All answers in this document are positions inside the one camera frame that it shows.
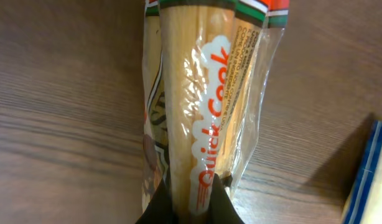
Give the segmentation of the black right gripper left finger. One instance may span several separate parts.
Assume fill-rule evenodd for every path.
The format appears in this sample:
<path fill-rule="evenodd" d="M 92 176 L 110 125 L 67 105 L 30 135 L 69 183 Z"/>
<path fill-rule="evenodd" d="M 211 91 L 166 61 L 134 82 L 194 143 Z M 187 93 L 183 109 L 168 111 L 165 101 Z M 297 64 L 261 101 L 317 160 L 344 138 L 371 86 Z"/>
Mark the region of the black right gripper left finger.
<path fill-rule="evenodd" d="M 172 201 L 164 180 L 161 180 L 146 210 L 136 224 L 173 224 L 175 215 L 172 211 Z"/>

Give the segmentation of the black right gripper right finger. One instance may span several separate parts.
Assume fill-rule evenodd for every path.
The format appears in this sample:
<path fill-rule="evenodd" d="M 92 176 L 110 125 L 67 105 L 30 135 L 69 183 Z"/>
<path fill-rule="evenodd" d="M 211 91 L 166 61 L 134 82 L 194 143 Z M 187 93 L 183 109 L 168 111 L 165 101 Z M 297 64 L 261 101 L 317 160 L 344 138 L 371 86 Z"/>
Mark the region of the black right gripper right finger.
<path fill-rule="evenodd" d="M 210 205 L 208 209 L 209 224 L 245 224 L 237 214 L 224 186 L 217 174 L 212 183 Z"/>

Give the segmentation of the spaghetti pack orange ends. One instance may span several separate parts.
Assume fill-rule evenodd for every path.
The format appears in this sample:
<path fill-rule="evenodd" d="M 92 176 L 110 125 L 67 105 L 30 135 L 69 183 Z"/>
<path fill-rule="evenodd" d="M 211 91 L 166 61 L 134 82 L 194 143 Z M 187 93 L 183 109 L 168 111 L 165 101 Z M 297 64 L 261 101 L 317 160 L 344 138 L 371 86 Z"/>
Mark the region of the spaghetti pack orange ends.
<path fill-rule="evenodd" d="M 201 217 L 214 176 L 234 196 L 288 13 L 288 0 L 146 2 L 145 202 L 162 180 L 179 217 Z"/>

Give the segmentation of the cream snack bag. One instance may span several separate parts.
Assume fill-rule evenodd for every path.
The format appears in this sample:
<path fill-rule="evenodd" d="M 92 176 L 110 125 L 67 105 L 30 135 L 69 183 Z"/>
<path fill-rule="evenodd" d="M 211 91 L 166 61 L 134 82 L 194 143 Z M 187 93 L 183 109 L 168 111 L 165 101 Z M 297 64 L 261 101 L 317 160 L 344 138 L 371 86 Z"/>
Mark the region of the cream snack bag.
<path fill-rule="evenodd" d="M 382 224 L 382 121 L 372 126 L 342 223 Z"/>

